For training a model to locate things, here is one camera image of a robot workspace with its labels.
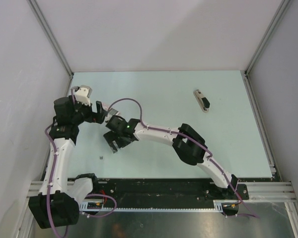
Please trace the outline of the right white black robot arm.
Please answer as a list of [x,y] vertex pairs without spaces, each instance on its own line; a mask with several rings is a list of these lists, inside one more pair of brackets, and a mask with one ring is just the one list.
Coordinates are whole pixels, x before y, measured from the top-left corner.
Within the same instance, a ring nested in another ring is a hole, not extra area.
[[126,121],[121,116],[112,116],[107,122],[109,129],[103,135],[113,153],[135,141],[153,141],[171,146],[179,159],[197,166],[213,180],[220,195],[231,199],[237,193],[238,179],[225,170],[205,145],[205,140],[190,125],[178,128],[158,127],[145,124],[140,119]]

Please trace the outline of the beige black stapler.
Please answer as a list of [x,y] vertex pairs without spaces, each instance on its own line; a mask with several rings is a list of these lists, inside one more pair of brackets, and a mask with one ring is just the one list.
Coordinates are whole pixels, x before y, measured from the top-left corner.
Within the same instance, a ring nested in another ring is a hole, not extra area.
[[197,89],[193,91],[193,94],[202,109],[203,112],[207,113],[210,109],[210,102],[209,100],[202,94],[202,92]]

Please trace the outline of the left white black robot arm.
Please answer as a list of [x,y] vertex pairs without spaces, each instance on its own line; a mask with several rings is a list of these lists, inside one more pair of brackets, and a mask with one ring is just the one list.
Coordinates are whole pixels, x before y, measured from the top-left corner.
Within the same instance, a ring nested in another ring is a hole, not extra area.
[[55,116],[45,133],[50,140],[50,157],[43,184],[38,195],[29,198],[29,209],[42,229],[75,225],[79,206],[86,198],[95,198],[102,190],[94,173],[78,175],[68,188],[68,166],[76,146],[79,125],[102,124],[107,112],[100,101],[97,111],[92,105],[84,105],[71,96],[54,101]]

